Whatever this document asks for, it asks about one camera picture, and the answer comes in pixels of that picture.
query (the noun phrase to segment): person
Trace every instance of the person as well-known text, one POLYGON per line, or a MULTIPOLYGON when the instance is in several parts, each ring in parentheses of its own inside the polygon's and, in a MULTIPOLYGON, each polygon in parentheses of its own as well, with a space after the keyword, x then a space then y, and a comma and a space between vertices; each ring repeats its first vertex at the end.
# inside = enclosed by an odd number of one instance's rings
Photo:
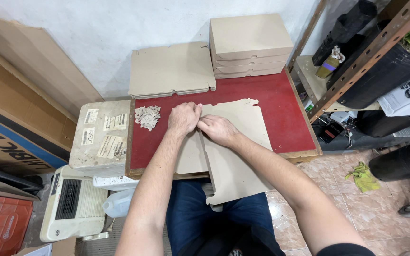
POLYGON ((117 256, 163 255, 163 229, 174 256, 285 255, 275 240, 265 193, 224 203, 205 203, 203 180, 173 180, 185 136, 196 127, 250 163, 288 202, 312 255, 374 256, 335 204, 304 172, 251 141, 227 119, 205 115, 202 104, 172 109, 168 129, 135 189, 117 256))

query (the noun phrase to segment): orange crate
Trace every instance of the orange crate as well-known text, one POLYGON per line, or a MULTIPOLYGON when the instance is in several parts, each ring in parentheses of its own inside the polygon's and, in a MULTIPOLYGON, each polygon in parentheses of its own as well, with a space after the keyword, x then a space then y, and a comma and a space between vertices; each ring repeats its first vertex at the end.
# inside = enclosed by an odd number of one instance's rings
POLYGON ((31 201, 0 196, 0 256, 20 250, 32 210, 31 201))

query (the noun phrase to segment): metal shelf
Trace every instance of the metal shelf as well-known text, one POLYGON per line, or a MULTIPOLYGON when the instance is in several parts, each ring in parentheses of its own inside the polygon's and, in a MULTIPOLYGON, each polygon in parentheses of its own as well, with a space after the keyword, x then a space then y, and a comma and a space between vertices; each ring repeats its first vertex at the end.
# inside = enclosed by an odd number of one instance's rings
MULTIPOLYGON (((314 105, 325 95, 327 92, 327 81, 331 75, 326 79, 322 79, 316 76, 316 72, 319 67, 315 67, 312 64, 312 55, 298 56, 293 64, 293 71, 298 74, 306 93, 311 98, 314 105)), ((334 111, 352 111, 352 110, 378 110, 380 109, 379 103, 375 102, 364 109, 352 109, 345 107, 338 102, 334 102, 333 105, 327 108, 327 112, 334 111)))

